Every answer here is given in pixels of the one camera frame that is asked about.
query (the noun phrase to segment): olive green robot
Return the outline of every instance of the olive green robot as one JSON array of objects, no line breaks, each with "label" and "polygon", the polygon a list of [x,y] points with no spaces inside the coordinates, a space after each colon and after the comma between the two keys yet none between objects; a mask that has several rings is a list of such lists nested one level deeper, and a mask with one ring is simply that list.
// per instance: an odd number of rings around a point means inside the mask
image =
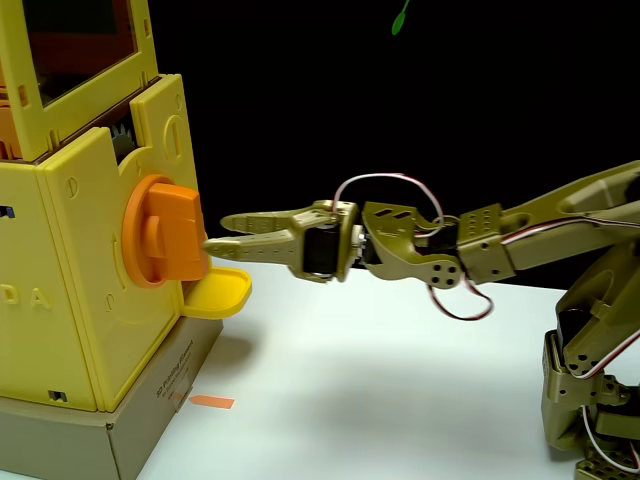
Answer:
[{"label": "olive green robot", "polygon": [[[432,200],[431,193],[414,179]],[[526,270],[612,247],[557,305],[557,329],[544,338],[542,418],[546,440],[581,448],[576,479],[625,479],[640,473],[639,387],[625,386],[604,367],[640,336],[640,161],[559,188],[516,208],[490,205],[425,220],[414,207],[333,200],[286,212],[222,220],[244,236],[211,239],[215,257],[284,264],[299,278],[344,281],[357,260],[376,277],[424,281],[449,289],[513,277]],[[479,320],[491,310],[461,320]]]}]

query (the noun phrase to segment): cardboard box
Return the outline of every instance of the cardboard box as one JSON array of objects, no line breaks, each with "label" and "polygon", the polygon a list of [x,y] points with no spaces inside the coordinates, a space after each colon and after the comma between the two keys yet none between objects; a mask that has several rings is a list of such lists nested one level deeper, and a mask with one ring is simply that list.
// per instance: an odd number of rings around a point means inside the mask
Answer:
[{"label": "cardboard box", "polygon": [[181,318],[114,413],[0,398],[0,469],[48,480],[133,480],[187,398],[222,321]]}]

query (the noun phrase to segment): white table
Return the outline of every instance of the white table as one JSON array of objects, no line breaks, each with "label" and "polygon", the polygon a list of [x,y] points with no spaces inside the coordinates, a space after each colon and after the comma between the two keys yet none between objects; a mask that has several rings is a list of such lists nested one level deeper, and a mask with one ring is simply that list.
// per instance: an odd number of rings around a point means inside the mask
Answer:
[{"label": "white table", "polygon": [[[140,480],[570,480],[578,452],[551,451],[540,414],[542,343],[559,290],[483,285],[494,313],[440,314],[424,284],[352,270],[318,285],[285,267],[231,264],[254,292],[225,329]],[[439,292],[458,313],[483,308]],[[608,371],[637,383],[633,348]],[[0,473],[0,480],[24,478]]]}]

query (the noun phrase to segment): orange sticker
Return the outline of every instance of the orange sticker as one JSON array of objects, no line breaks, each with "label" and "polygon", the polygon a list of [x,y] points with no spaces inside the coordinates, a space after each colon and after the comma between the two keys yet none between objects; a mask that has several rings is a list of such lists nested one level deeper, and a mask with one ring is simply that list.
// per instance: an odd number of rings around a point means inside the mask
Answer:
[{"label": "orange sticker", "polygon": [[208,395],[195,395],[189,397],[189,401],[194,405],[203,407],[224,408],[229,410],[233,407],[235,400],[233,398],[209,397]]}]

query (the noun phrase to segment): black background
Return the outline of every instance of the black background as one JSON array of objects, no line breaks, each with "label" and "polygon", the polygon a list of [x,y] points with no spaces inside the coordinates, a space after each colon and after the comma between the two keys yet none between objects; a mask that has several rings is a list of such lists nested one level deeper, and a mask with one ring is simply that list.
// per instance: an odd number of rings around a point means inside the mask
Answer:
[{"label": "black background", "polygon": [[[149,0],[160,71],[184,77],[210,236],[224,215],[307,206],[360,173],[417,177],[460,214],[635,160],[631,3],[412,0],[394,37],[400,0]],[[395,180],[343,198],[434,216]],[[594,258],[514,281],[566,288]]]}]

